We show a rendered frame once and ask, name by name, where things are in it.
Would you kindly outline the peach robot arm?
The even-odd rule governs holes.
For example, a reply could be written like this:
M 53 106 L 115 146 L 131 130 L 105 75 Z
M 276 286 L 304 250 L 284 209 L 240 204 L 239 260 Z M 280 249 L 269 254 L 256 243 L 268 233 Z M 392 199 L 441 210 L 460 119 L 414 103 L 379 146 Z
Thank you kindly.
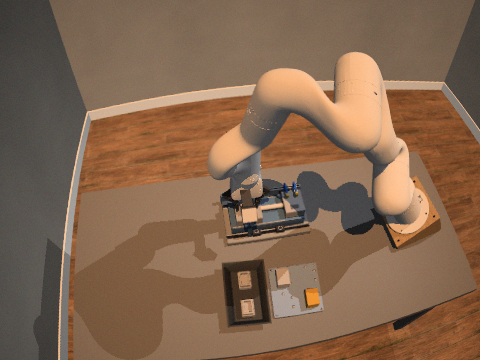
M 396 138 L 381 72 L 370 56 L 360 52 L 338 59 L 334 103 L 301 70 L 280 68 L 263 74 L 242 122 L 212 146 L 207 160 L 210 175 L 216 180 L 233 176 L 243 185 L 256 182 L 261 150 L 271 144 L 290 113 L 307 119 L 338 148 L 364 153 L 373 163 L 373 207 L 395 232 L 411 234 L 425 224 L 429 203 L 409 177 L 408 148 Z

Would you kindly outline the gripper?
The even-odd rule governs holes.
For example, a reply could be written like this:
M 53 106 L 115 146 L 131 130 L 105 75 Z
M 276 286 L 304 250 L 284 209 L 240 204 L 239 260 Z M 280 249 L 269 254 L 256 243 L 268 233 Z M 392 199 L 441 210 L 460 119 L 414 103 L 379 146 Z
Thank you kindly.
M 251 197 L 255 198 L 255 205 L 256 205 L 256 208 L 258 208 L 258 204 L 260 204 L 261 198 L 263 198 L 264 196 L 266 196 L 266 194 L 270 192 L 269 187 L 265 185 L 262 186 L 262 185 L 263 184 L 262 184 L 261 173 L 259 174 L 259 179 L 256 182 L 249 185 L 240 184 L 233 179 L 233 176 L 231 176 L 230 189 L 227 190 L 225 193 L 223 193 L 222 196 L 224 199 L 232 202 L 234 208 L 236 207 L 236 211 L 238 211 L 238 200 L 242 200 L 240 190 L 250 189 Z

